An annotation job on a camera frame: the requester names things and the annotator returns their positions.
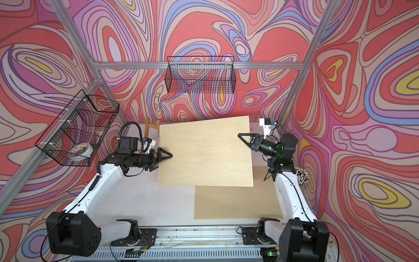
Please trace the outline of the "wooden easel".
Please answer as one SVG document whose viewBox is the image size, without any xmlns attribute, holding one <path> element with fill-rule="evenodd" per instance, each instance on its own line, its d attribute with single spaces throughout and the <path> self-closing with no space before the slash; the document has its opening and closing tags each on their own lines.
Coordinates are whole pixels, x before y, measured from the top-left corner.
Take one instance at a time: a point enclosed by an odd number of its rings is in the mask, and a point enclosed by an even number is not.
<svg viewBox="0 0 419 262">
<path fill-rule="evenodd" d="M 151 119 L 149 117 L 147 117 L 145 119 L 144 137 L 146 137 L 146 138 L 149 137 L 149 130 L 150 129 L 155 129 L 158 132 L 158 135 L 160 135 L 160 125 L 161 125 L 160 120 L 156 120 L 155 122 L 152 122 Z"/>
</svg>

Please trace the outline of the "plywood board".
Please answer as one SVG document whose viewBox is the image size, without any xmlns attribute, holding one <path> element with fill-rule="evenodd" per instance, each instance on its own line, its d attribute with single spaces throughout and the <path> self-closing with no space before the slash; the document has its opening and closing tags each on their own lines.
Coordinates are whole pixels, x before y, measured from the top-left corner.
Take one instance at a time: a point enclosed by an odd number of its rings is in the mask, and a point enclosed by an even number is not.
<svg viewBox="0 0 419 262">
<path fill-rule="evenodd" d="M 267 168 L 253 168 L 253 187 L 196 187 L 195 220 L 282 218 L 273 181 L 264 181 Z"/>
<path fill-rule="evenodd" d="M 159 146 L 173 156 L 159 185 L 252 187 L 252 153 L 238 137 L 249 131 L 248 116 L 162 125 Z"/>
</svg>

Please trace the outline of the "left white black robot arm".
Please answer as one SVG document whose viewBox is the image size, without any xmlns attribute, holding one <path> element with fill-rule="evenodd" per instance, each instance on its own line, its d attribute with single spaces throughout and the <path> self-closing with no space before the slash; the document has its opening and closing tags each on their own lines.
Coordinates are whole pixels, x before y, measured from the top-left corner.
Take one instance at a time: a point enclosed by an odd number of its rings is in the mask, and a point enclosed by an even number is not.
<svg viewBox="0 0 419 262">
<path fill-rule="evenodd" d="M 99 205 L 121 178 L 129 177 L 130 168 L 142 171 L 154 171 L 161 162 L 173 155 L 162 149 L 154 149 L 153 140 L 144 138 L 140 125 L 128 122 L 122 130 L 135 125 L 138 137 L 118 137 L 117 149 L 97 163 L 96 176 L 65 209 L 53 212 L 46 220 L 47 234 L 41 247 L 49 246 L 51 253 L 60 254 L 64 259 L 72 256 L 91 256 L 100 245 L 121 241 L 127 246 L 136 246 L 145 241 L 146 248 L 153 246 L 151 239 L 146 239 L 135 219 L 118 219 L 98 226 L 93 219 Z"/>
</svg>

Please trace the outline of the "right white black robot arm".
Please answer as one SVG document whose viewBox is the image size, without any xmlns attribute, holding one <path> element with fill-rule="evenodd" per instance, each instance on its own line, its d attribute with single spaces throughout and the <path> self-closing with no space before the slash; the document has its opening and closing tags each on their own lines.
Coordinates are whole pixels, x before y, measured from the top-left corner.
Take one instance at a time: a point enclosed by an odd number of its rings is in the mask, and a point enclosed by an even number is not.
<svg viewBox="0 0 419 262">
<path fill-rule="evenodd" d="M 251 150 L 267 156 L 266 180 L 272 180 L 289 215 L 286 222 L 276 218 L 262 217 L 255 228 L 238 227 L 245 245 L 265 245 L 261 250 L 264 261 L 276 262 L 324 262 L 330 231 L 324 222 L 318 221 L 309 208 L 300 189 L 299 175 L 303 170 L 295 167 L 292 156 L 296 151 L 298 138 L 285 133 L 277 143 L 260 134 L 240 133 Z"/>
</svg>

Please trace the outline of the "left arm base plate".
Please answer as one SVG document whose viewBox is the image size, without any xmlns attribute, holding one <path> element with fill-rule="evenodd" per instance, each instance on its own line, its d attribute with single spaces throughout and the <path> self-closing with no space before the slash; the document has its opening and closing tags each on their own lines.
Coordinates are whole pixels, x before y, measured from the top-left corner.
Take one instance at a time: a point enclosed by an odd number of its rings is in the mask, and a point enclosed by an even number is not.
<svg viewBox="0 0 419 262">
<path fill-rule="evenodd" d="M 151 247 L 157 239 L 156 228 L 142 228 L 136 235 L 111 242 L 112 247 Z"/>
</svg>

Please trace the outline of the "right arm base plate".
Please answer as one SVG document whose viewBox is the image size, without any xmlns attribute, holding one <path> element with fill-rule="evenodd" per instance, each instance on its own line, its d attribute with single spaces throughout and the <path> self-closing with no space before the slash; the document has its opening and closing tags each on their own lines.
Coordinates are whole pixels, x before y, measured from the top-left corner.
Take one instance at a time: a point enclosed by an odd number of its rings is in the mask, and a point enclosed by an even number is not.
<svg viewBox="0 0 419 262">
<path fill-rule="evenodd" d="M 236 232 L 242 236 L 244 245 L 275 245 L 276 242 L 260 233 L 257 227 L 238 227 Z"/>
</svg>

